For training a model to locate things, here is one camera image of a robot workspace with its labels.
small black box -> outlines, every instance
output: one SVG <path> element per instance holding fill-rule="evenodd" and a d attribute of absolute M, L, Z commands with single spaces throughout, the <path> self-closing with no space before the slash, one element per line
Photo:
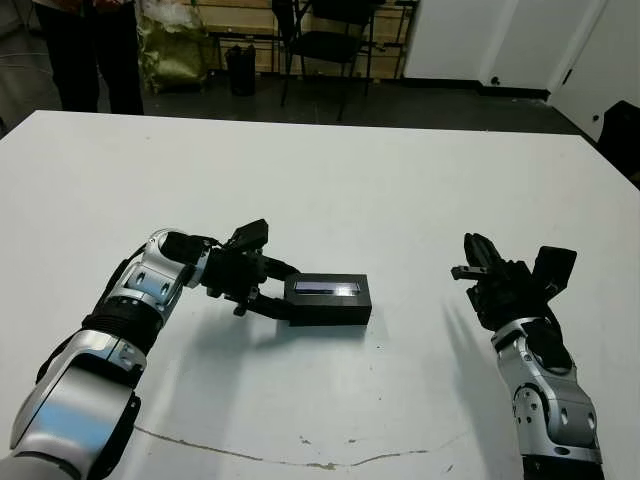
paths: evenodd
<path fill-rule="evenodd" d="M 367 325 L 371 316 L 366 275 L 295 273 L 285 279 L 284 299 L 294 307 L 292 327 Z"/>

floor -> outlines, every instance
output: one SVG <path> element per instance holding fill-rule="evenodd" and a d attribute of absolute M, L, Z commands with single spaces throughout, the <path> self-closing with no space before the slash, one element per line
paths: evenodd
<path fill-rule="evenodd" d="M 41 38 L 20 30 L 0 38 L 0 117 L 13 128 L 37 109 L 60 109 Z M 282 80 L 256 79 L 256 94 L 231 95 L 226 76 L 211 79 L 204 91 L 144 93 L 147 115 L 337 124 L 343 85 L 327 80 L 292 81 L 280 107 Z M 481 96 L 469 89 L 410 87 L 400 82 L 350 90 L 345 125 L 442 128 L 580 134 L 565 117 L 539 100 Z M 108 112 L 103 85 L 99 109 Z"/>

black pants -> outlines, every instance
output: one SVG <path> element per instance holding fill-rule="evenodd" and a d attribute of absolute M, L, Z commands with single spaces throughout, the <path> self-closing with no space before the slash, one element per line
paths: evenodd
<path fill-rule="evenodd" d="M 64 110 L 98 111 L 97 64 L 109 87 L 111 112 L 143 114 L 133 2 L 101 14 L 85 2 L 84 16 L 35 8 Z"/>

black trash can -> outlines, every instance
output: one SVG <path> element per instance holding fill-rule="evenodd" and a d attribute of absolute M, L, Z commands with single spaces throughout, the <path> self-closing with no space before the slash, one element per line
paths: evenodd
<path fill-rule="evenodd" d="M 253 45 L 240 48 L 236 45 L 225 54 L 231 79 L 231 93 L 253 95 L 256 92 L 256 49 Z"/>

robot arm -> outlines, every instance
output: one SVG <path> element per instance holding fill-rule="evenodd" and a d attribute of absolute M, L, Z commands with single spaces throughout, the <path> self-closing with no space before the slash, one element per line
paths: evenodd
<path fill-rule="evenodd" d="M 603 479 L 596 413 L 580 388 L 576 365 L 547 302 L 564 290 L 576 252 L 542 247 L 530 272 L 504 261 L 493 243 L 465 236 L 469 266 L 454 279 L 476 280 L 467 290 L 509 389 L 525 479 Z"/>
<path fill-rule="evenodd" d="M 146 356 L 173 311 L 183 287 L 204 285 L 212 296 L 289 318 L 294 307 L 260 294 L 267 277 L 284 280 L 293 267 L 262 255 L 267 224 L 215 239 L 172 230 L 154 233 L 114 272 L 82 328 L 38 372 L 11 434 L 0 479 L 99 480 L 116 466 L 140 409 L 134 389 Z"/>

